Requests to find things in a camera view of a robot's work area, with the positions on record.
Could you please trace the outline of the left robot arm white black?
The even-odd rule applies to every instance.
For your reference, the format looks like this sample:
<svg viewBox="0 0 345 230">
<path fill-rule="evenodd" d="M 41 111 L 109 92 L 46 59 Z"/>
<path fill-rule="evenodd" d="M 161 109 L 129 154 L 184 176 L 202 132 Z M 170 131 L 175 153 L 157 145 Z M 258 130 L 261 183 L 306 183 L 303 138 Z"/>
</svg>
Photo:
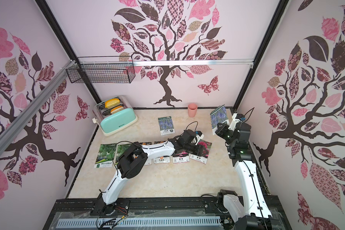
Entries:
<svg viewBox="0 0 345 230">
<path fill-rule="evenodd" d="M 142 145 L 132 142 L 119 157 L 116 172 L 110 184 L 105 191 L 100 193 L 103 203 L 105 205 L 115 204 L 127 180 L 137 176 L 148 160 L 172 156 L 181 150 L 195 155 L 202 154 L 203 146 L 198 143 L 203 138 L 204 134 L 201 131 L 187 129 L 181 135 L 159 144 Z"/>
</svg>

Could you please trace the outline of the pink cup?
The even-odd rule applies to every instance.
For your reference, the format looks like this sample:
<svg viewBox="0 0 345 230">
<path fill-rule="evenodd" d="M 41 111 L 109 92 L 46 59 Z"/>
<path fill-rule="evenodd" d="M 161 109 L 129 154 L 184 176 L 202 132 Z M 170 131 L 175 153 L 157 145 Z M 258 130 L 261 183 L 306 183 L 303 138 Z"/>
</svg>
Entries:
<svg viewBox="0 0 345 230">
<path fill-rule="evenodd" d="M 190 103 L 187 107 L 188 109 L 188 116 L 195 117 L 197 113 L 198 106 L 195 103 Z"/>
</svg>

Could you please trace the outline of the green plant seed packet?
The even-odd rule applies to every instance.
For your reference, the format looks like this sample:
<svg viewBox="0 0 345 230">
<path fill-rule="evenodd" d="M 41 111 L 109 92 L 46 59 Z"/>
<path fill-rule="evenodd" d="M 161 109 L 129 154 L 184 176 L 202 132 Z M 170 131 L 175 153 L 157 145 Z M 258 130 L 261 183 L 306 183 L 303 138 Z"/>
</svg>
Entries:
<svg viewBox="0 0 345 230">
<path fill-rule="evenodd" d="M 117 151 L 117 144 L 101 144 L 97 153 L 97 158 L 94 168 L 109 168 L 113 167 L 115 154 Z"/>
</svg>

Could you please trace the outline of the pink flower seed packet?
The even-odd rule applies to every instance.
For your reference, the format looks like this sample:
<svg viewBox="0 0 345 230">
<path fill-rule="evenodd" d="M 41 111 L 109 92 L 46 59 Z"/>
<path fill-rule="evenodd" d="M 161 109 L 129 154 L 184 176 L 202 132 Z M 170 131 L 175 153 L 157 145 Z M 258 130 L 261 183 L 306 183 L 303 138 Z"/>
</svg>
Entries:
<svg viewBox="0 0 345 230">
<path fill-rule="evenodd" d="M 182 152 L 172 157 L 173 163 L 188 163 L 190 162 L 189 153 Z"/>
</svg>

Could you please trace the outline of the mint green toaster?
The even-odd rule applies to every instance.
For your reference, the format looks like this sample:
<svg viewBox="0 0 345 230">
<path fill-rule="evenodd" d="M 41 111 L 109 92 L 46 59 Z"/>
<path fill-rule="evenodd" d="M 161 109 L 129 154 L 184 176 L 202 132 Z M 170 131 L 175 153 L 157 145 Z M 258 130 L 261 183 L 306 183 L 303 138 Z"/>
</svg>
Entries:
<svg viewBox="0 0 345 230">
<path fill-rule="evenodd" d="M 112 108 L 106 109 L 104 107 L 104 103 L 107 100 L 97 104 L 93 108 L 93 122 L 99 126 L 105 136 L 111 136 L 138 121 L 138 117 L 126 97 L 116 96 L 113 98 L 120 99 L 120 105 L 123 105 L 125 109 L 111 115 L 110 110 Z"/>
</svg>

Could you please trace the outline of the aluminium rail left wall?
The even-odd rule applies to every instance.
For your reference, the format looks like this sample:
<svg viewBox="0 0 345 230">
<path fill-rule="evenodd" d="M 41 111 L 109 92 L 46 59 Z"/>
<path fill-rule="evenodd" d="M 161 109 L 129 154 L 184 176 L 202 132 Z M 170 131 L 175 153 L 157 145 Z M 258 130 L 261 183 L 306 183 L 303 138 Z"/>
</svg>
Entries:
<svg viewBox="0 0 345 230">
<path fill-rule="evenodd" d="M 28 105 L 28 107 L 25 108 L 25 110 L 14 119 L 6 130 L 4 130 L 3 134 L 0 135 L 0 156 L 24 129 L 32 117 L 39 111 L 41 106 L 52 95 L 57 87 L 59 87 L 63 80 L 66 79 L 66 69 L 75 65 L 76 62 L 74 60 L 69 60 L 69 62 L 56 74 L 53 80 L 47 84 L 44 90 L 40 91 L 35 99 L 33 99 L 33 101 Z"/>
</svg>

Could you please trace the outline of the toast slice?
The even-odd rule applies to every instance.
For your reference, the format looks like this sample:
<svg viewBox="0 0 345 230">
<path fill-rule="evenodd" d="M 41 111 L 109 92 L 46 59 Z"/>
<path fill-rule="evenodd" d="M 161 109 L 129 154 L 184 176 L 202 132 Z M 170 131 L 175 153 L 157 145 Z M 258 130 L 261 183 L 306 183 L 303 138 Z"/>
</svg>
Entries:
<svg viewBox="0 0 345 230">
<path fill-rule="evenodd" d="M 117 112 L 120 112 L 120 111 L 122 111 L 122 110 L 124 110 L 124 109 L 125 109 L 125 108 L 124 108 L 123 105 L 119 105 L 119 106 L 117 106 L 117 107 L 112 108 L 112 109 L 110 110 L 110 114 L 113 115 L 113 114 L 115 114 L 115 113 L 117 113 Z"/>
<path fill-rule="evenodd" d="M 118 106 L 118 105 L 120 105 L 120 99 L 118 99 L 118 98 L 109 99 L 104 103 L 104 107 L 106 109 L 113 108 L 113 107 Z"/>
</svg>

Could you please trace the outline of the aluminium rail wall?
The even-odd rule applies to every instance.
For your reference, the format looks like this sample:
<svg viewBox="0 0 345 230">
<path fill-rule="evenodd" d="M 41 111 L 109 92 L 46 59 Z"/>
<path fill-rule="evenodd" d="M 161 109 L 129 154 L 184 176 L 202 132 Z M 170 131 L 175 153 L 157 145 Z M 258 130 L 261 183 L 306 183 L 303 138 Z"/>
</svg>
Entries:
<svg viewBox="0 0 345 230">
<path fill-rule="evenodd" d="M 57 87 L 59 87 L 63 80 L 66 79 L 66 69 L 75 65 L 76 62 L 74 60 L 69 60 L 69 62 L 56 74 L 53 80 L 47 84 L 44 90 L 40 91 L 35 99 L 33 99 L 33 101 L 28 105 L 28 107 L 25 108 L 25 110 L 14 119 L 6 130 L 4 130 L 3 134 L 0 135 L 0 156 L 24 129 L 32 117 L 39 111 L 41 106 L 52 95 Z"/>
<path fill-rule="evenodd" d="M 221 60 L 160 60 L 160 61 L 81 61 L 81 65 L 91 64 L 121 64 L 143 66 L 194 66 L 194 65 L 254 65 L 253 59 L 221 59 Z"/>
</svg>

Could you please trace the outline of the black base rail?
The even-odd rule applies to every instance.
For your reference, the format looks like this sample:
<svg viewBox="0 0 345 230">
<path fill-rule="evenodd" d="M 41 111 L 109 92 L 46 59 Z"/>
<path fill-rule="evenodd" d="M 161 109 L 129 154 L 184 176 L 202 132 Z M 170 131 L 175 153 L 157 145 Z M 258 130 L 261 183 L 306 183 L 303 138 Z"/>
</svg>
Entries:
<svg viewBox="0 0 345 230">
<path fill-rule="evenodd" d="M 157 228 L 137 230 L 234 230 L 234 223 L 222 203 L 223 194 L 234 191 L 220 190 L 217 195 L 203 194 L 196 197 L 119 198 L 115 204 L 105 205 L 102 197 L 60 199 L 55 202 L 45 223 L 45 230 L 54 230 L 59 219 L 131 218 L 131 217 L 220 217 L 221 227 Z"/>
</svg>

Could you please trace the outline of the toast slice rear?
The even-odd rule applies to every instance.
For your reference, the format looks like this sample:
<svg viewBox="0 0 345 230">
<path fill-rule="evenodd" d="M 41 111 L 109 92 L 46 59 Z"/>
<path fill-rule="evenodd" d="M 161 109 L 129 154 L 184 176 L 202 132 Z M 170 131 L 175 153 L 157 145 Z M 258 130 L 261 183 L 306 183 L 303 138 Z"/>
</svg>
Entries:
<svg viewBox="0 0 345 230">
<path fill-rule="evenodd" d="M 104 107 L 106 109 L 113 108 L 113 107 L 118 106 L 118 105 L 120 105 L 120 99 L 118 99 L 118 98 L 109 99 L 104 103 Z"/>
</svg>

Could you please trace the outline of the aluminium rail back wall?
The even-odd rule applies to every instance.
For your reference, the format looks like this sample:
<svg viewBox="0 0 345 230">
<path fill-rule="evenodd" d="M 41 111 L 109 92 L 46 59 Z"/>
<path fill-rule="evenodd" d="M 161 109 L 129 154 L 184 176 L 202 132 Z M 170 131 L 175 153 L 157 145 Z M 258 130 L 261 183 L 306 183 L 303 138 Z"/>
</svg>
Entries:
<svg viewBox="0 0 345 230">
<path fill-rule="evenodd" d="M 91 64 L 121 64 L 143 66 L 194 66 L 194 65 L 254 65 L 253 59 L 221 59 L 221 60 L 160 60 L 160 61 L 81 61 L 81 65 Z"/>
</svg>

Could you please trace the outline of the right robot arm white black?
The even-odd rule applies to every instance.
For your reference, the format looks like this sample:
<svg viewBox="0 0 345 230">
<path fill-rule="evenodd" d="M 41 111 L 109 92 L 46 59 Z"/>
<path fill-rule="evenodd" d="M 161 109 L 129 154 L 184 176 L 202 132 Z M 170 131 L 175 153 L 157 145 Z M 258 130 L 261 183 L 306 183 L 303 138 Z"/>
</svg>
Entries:
<svg viewBox="0 0 345 230">
<path fill-rule="evenodd" d="M 251 126 L 244 122 L 218 123 L 216 135 L 225 140 L 242 187 L 243 203 L 237 195 L 223 194 L 222 203 L 229 212 L 235 230 L 275 230 L 274 219 L 259 184 L 255 158 L 249 145 Z"/>
</svg>

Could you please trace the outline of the toast slice front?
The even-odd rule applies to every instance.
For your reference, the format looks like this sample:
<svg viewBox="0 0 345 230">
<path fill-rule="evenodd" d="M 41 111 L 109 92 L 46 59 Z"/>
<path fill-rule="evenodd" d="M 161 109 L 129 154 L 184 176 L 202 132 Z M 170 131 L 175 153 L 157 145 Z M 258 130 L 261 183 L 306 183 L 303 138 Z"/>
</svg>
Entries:
<svg viewBox="0 0 345 230">
<path fill-rule="evenodd" d="M 115 113 L 117 113 L 117 112 L 120 112 L 120 111 L 122 111 L 122 110 L 124 110 L 124 109 L 125 109 L 125 108 L 124 108 L 123 105 L 119 105 L 119 106 L 117 106 L 117 107 L 112 108 L 112 109 L 110 110 L 110 114 L 113 115 L 113 114 L 115 114 Z"/>
</svg>

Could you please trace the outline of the pink flower packet edge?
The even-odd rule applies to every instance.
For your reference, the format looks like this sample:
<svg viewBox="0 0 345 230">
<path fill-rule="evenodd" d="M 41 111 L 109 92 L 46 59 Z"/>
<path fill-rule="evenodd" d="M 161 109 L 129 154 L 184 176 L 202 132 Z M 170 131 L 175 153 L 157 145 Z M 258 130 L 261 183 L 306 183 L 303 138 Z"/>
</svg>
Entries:
<svg viewBox="0 0 345 230">
<path fill-rule="evenodd" d="M 190 159 L 206 164 L 208 161 L 212 143 L 205 140 L 201 140 L 197 145 L 200 147 L 200 152 L 198 153 L 198 155 L 191 154 Z"/>
</svg>

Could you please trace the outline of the lavender seed packet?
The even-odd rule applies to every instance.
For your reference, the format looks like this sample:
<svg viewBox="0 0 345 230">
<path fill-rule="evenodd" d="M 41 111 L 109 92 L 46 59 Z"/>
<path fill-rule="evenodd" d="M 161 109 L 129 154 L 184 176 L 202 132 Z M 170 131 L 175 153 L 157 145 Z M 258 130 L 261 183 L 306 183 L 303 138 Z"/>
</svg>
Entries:
<svg viewBox="0 0 345 230">
<path fill-rule="evenodd" d="M 159 129 L 161 136 L 170 135 L 175 133 L 172 117 L 160 117 L 158 118 Z"/>
<path fill-rule="evenodd" d="M 221 105 L 215 108 L 210 113 L 211 127 L 213 135 L 216 135 L 216 130 L 218 129 L 218 123 L 229 124 L 229 118 L 227 116 L 227 111 L 225 105 Z"/>
</svg>

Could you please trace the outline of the marigold seed packet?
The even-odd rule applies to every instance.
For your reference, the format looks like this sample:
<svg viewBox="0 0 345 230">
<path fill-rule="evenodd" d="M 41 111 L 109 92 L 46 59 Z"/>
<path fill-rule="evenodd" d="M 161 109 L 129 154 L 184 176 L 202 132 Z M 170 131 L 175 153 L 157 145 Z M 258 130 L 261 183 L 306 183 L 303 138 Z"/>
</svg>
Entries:
<svg viewBox="0 0 345 230">
<path fill-rule="evenodd" d="M 141 145 L 151 145 L 152 142 L 141 142 Z M 144 166 L 146 165 L 152 165 L 152 160 L 151 159 L 147 159 Z"/>
<path fill-rule="evenodd" d="M 153 159 L 154 164 L 162 164 L 162 163 L 170 163 L 170 162 L 171 162 L 170 156 L 161 156 L 161 157 Z"/>
</svg>

